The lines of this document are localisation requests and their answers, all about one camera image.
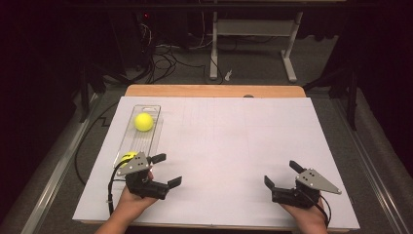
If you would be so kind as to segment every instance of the tennis ball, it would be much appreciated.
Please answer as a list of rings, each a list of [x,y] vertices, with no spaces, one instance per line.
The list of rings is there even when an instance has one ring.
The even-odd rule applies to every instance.
[[[134,151],[126,153],[124,156],[122,156],[121,162],[127,159],[132,159],[137,153]]]
[[[134,126],[142,132],[147,132],[154,126],[154,120],[148,113],[142,112],[134,118]]]

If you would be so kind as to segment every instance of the black wall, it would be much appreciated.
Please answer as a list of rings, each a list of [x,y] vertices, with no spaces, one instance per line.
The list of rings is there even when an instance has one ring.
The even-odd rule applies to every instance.
[[[413,7],[408,0],[379,4],[349,14],[323,75],[353,65],[374,116],[413,176]]]
[[[45,4],[0,6],[0,220],[76,108],[71,97],[79,86],[78,63],[59,15]]]

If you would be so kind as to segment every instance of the white metal frame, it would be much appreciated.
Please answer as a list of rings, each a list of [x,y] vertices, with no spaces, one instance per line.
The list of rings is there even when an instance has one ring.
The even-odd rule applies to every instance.
[[[212,28],[212,51],[210,62],[210,80],[218,78],[218,51],[216,47],[218,35],[254,35],[254,36],[287,36],[289,37],[286,50],[281,51],[282,61],[288,80],[291,83],[297,81],[290,60],[292,46],[300,27],[303,13],[297,13],[292,20],[243,20],[243,19],[218,19],[216,12],[213,13]]]

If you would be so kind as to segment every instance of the human hand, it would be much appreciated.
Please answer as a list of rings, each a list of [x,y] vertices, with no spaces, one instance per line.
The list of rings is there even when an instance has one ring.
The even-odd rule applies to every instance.
[[[286,204],[280,204],[288,211],[295,219],[298,228],[305,234],[323,234],[327,233],[325,226],[324,214],[316,207],[312,206],[309,209],[302,209]],[[324,209],[321,198],[319,198],[319,206]]]
[[[148,176],[149,179],[153,179],[151,172],[149,172]],[[156,198],[141,198],[132,194],[128,187],[125,186],[115,211],[113,211],[109,219],[100,226],[95,234],[125,233],[128,226],[156,201],[158,201]]]

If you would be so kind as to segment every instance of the power cord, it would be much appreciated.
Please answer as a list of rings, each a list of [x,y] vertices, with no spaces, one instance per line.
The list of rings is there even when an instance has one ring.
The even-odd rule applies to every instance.
[[[115,181],[115,174],[119,170],[122,165],[126,164],[131,159],[125,159],[121,161],[118,165],[116,165],[115,169],[113,170],[112,176],[110,177],[109,183],[107,184],[107,205],[109,207],[109,213],[112,215],[114,208],[113,208],[113,195],[112,195],[112,185],[113,181]]]
[[[113,106],[115,106],[116,104],[118,104],[119,101],[116,101],[115,103],[111,104],[109,107],[107,107],[92,123],[91,126],[88,128],[88,130],[85,132],[85,134],[82,137],[82,140],[80,141],[77,149],[76,149],[76,153],[75,153],[75,158],[74,158],[74,166],[75,166],[75,171],[76,171],[76,176],[78,177],[79,181],[83,184],[86,185],[86,182],[82,179],[80,172],[79,172],[79,168],[78,168],[78,157],[79,157],[79,150],[82,147],[83,142],[85,141],[86,136],[91,132],[91,129],[93,128],[94,124],[98,121],[98,120],[103,120],[103,123],[101,125],[101,127],[109,127],[110,124],[105,124],[106,123],[106,117],[103,117],[103,115]]]
[[[325,212],[325,210],[319,205],[318,202],[313,201],[313,199],[312,199],[309,195],[307,195],[305,192],[301,191],[300,189],[297,189],[296,191],[298,191],[301,195],[303,195],[304,197],[306,197],[310,202],[313,203],[313,205],[314,205],[317,209],[319,209],[319,211],[322,213],[322,215],[324,215],[325,227],[328,227],[328,224],[330,223],[330,220],[331,220],[331,208],[330,208],[330,205],[328,204],[328,202],[325,200],[325,198],[320,195],[320,197],[322,198],[322,200],[324,200],[325,204],[326,204],[327,207],[328,207],[328,212],[330,213],[330,216],[327,215],[327,213]]]
[[[220,82],[219,82],[217,85],[221,85],[221,84],[224,82],[224,76],[222,75],[221,69],[219,69],[218,64],[216,64],[216,62],[213,61],[212,58],[209,58],[209,59],[210,59],[210,60],[212,61],[212,63],[216,66],[216,69],[218,70],[219,77],[221,78]]]
[[[188,67],[194,68],[202,68],[203,69],[203,77],[205,77],[206,73],[206,66],[205,65],[191,65],[185,62],[180,61],[174,54],[172,50],[172,45],[168,46],[168,49],[163,53],[155,53],[154,58],[160,58],[157,60],[152,59],[154,69],[152,70],[149,77],[146,79],[145,84],[155,84],[156,82],[167,78],[170,76],[176,69],[177,65],[185,65]],[[167,66],[161,67],[160,63],[166,62]],[[159,77],[155,77],[155,69],[164,70],[163,74]]]

